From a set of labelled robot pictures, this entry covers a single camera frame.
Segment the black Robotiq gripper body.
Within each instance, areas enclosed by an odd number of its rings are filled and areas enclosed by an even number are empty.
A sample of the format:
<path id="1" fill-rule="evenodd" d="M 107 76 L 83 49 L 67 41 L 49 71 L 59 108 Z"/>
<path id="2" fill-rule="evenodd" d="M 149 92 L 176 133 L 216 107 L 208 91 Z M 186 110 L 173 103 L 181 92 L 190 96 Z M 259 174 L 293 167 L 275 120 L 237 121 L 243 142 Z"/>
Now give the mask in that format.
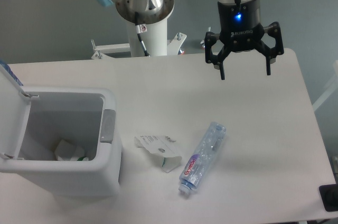
<path id="1" fill-rule="evenodd" d="M 234 50 L 252 50 L 248 39 L 259 41 L 264 34 L 261 24 L 260 1 L 251 0 L 236 4 L 218 2 L 221 32 L 219 40 L 225 45 L 233 45 Z"/>

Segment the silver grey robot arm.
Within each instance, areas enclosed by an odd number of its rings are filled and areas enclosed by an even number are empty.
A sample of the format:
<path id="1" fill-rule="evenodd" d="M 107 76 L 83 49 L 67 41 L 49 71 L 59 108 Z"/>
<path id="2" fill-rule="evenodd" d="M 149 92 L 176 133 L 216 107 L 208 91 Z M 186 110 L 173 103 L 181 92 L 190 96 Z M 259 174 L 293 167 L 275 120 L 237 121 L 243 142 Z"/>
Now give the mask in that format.
<path id="1" fill-rule="evenodd" d="M 168 55 L 167 20 L 174 9 L 174 0 L 97 0 L 101 5 L 115 5 L 126 21 L 132 57 Z M 221 30 L 206 32 L 205 61 L 220 71 L 232 52 L 256 50 L 275 62 L 284 53 L 280 26 L 277 22 L 262 26 L 259 0 L 218 0 Z"/>

